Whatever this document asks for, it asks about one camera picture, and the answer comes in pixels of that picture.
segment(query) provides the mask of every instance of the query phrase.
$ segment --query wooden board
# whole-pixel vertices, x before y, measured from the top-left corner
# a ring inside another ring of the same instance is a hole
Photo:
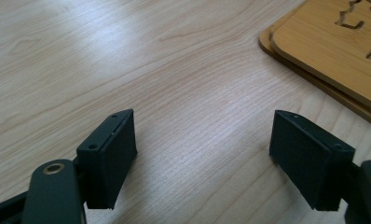
[[[302,76],[304,79],[306,79],[308,82],[313,84],[314,86],[318,87],[325,93],[329,94],[331,97],[348,107],[350,110],[352,110],[354,113],[358,114],[362,118],[368,120],[371,123],[371,111],[368,109],[365,105],[361,105],[353,98],[349,97],[347,94],[345,94],[342,91],[339,91],[335,87],[331,86],[330,84],[322,81],[321,79],[315,77],[305,69],[297,66],[296,64],[286,60],[281,55],[279,55],[272,47],[271,45],[271,38],[273,36],[273,33],[285,22],[287,21],[297,10],[289,12],[279,20],[277,20],[275,23],[273,23],[271,26],[269,26],[267,29],[264,30],[263,33],[259,36],[259,44],[261,49],[273,57],[274,59],[278,60],[279,62],[285,64],[288,68]]]
[[[272,46],[371,108],[371,1],[309,0],[274,32]]]

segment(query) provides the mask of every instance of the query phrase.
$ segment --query wooden table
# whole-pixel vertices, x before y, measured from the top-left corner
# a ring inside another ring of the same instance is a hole
[[[343,223],[268,155],[275,109],[371,159],[371,124],[258,47],[302,1],[0,1],[0,202],[106,116],[135,110],[139,155],[89,223]]]

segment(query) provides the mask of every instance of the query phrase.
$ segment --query wooden puzzle board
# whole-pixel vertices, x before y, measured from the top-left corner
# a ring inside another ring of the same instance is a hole
[[[271,44],[371,109],[371,1],[309,0],[277,27]]]
[[[282,56],[280,56],[272,47],[271,45],[271,38],[273,37],[273,33],[285,22],[287,21],[297,10],[289,12],[282,18],[280,18],[278,21],[273,23],[271,26],[269,26],[266,30],[264,30],[263,33],[259,36],[259,44],[261,49],[273,57],[274,59],[280,61],[281,63],[285,64],[287,67],[292,69],[294,72],[299,74],[301,77],[348,107],[350,110],[358,114],[359,116],[363,117],[364,119],[368,120],[371,123],[371,111],[364,105],[361,105],[356,100],[350,98],[348,95],[343,93],[342,91],[339,91],[335,87],[331,86],[330,84],[322,81],[321,79],[315,77],[305,69],[297,66],[294,63],[291,63],[290,61],[284,59]]]

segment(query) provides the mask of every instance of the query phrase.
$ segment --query wood grain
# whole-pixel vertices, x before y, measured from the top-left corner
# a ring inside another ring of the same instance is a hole
[[[337,88],[331,86],[330,84],[322,81],[321,79],[317,78],[316,76],[312,75],[307,70],[297,66],[296,64],[288,61],[287,59],[283,58],[280,54],[278,54],[275,49],[271,45],[271,38],[273,37],[274,32],[281,27],[295,12],[297,8],[285,16],[281,17],[279,20],[275,21],[271,26],[265,29],[261,35],[259,36],[259,44],[261,49],[273,57],[274,59],[278,60],[279,62],[286,65],[288,68],[302,76],[305,80],[309,81],[314,86],[318,87],[338,102],[345,105],[347,108],[352,110],[354,113],[358,114],[362,118],[368,120],[371,123],[371,109],[365,105],[362,105],[360,102],[357,102],[355,99],[349,97],[349,95],[345,94],[342,91],[339,91]]]
[[[309,0],[272,37],[276,52],[371,108],[371,3]]]
[[[300,1],[0,1],[0,202],[104,118],[135,110],[139,154],[89,223],[343,223],[268,156],[275,109],[371,159],[371,124],[258,47]]]

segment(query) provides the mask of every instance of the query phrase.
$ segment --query screw hole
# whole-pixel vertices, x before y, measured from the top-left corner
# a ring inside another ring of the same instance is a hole
[[[54,163],[44,168],[43,174],[54,175],[54,174],[59,173],[61,170],[63,170],[63,168],[64,168],[63,163]]]

